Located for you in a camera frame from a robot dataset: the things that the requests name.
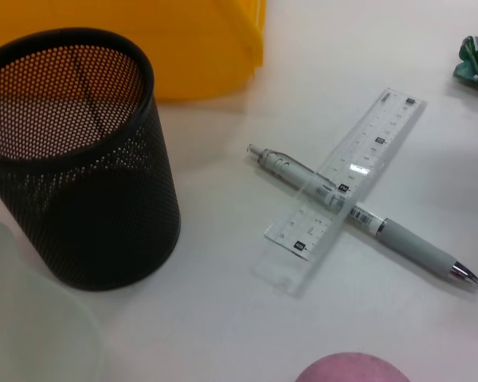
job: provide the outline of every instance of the white table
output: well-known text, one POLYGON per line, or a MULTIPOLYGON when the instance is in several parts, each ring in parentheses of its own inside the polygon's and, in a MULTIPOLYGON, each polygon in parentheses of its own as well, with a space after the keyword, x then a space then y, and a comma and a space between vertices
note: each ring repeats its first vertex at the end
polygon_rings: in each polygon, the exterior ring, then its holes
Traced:
MULTIPOLYGON (((182 213, 167 263, 134 286, 77 292, 108 347, 106 382, 293 382, 311 362, 365 352, 412 381, 478 380, 478 294, 350 228, 301 299, 250 270, 293 191, 249 143, 316 166, 380 92, 429 106, 366 199, 478 274, 478 92, 453 80, 478 0, 272 0, 265 65, 245 89, 159 107, 182 213)), ((48 273, 0 202, 0 220, 48 273)))

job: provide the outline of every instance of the pen holder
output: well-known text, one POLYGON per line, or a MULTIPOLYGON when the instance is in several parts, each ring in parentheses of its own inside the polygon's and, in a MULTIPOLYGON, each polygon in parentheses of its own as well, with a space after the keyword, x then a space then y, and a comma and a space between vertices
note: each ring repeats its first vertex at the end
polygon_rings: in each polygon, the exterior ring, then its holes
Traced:
POLYGON ((71 286, 133 283, 177 241, 153 87, 146 56, 114 33, 59 29, 0 48, 0 197, 71 286))

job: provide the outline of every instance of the clear plastic ruler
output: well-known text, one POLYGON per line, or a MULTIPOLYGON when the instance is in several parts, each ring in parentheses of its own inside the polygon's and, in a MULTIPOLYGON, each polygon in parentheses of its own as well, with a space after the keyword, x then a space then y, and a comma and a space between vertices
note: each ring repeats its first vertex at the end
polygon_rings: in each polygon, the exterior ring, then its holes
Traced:
POLYGON ((266 231, 269 245, 255 273, 288 294, 298 294, 333 244, 343 221, 393 157, 426 103, 385 90, 330 157, 302 187, 289 212, 266 231), (326 203, 308 197, 315 183, 326 203))

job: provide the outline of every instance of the yellow plastic container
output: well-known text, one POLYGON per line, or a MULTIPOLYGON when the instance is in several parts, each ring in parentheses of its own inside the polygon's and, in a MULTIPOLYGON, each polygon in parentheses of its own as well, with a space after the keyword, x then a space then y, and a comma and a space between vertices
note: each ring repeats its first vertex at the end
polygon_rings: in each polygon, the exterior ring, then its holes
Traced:
POLYGON ((46 29, 108 29, 148 55, 157 99, 208 98, 239 88, 262 65, 265 2, 0 0, 0 46, 46 29))

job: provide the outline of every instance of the pen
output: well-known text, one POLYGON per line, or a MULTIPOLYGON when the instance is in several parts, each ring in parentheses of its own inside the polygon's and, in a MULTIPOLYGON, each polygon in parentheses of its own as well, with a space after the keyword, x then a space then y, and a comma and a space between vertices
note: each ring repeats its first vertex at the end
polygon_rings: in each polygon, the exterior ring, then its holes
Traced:
MULTIPOLYGON (((325 208, 338 213, 343 207, 345 197, 340 195, 336 185, 297 160, 254 145, 249 145, 248 152, 255 155, 259 165, 272 175, 284 179, 298 189, 307 185, 305 193, 325 208)), ((395 221, 382 219, 360 205, 355 205, 347 214, 347 222, 432 273, 478 290, 478 278, 467 267, 395 221)))

